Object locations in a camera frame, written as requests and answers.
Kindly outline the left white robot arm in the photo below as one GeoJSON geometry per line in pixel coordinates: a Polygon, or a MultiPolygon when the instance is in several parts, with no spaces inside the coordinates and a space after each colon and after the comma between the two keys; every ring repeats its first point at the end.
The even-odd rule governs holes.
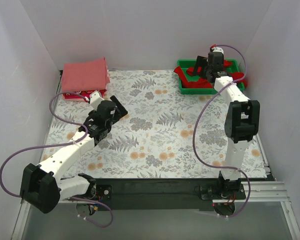
{"type": "Polygon", "coordinates": [[[23,170],[20,196],[44,214],[51,212],[61,200],[73,196],[91,200],[96,196],[96,180],[93,177],[85,173],[71,178],[63,178],[63,175],[101,142],[112,126],[128,112],[114,95],[104,100],[94,92],[89,104],[93,109],[69,144],[38,165],[30,163],[23,170]]]}

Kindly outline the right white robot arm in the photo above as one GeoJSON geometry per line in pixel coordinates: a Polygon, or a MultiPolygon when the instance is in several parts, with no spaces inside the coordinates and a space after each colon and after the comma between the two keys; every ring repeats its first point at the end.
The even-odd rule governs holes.
{"type": "Polygon", "coordinates": [[[198,56],[194,74],[198,73],[198,67],[201,67],[200,76],[211,83],[217,91],[216,94],[221,95],[228,105],[224,123],[224,132],[228,138],[226,165],[214,166],[200,159],[196,150],[195,136],[192,137],[193,151],[202,164],[219,169],[219,184],[216,186],[216,192],[220,198],[227,199],[240,187],[243,174],[241,167],[246,149],[259,131],[260,103],[245,96],[230,74],[224,70],[222,48],[212,47],[207,58],[198,56]]]}

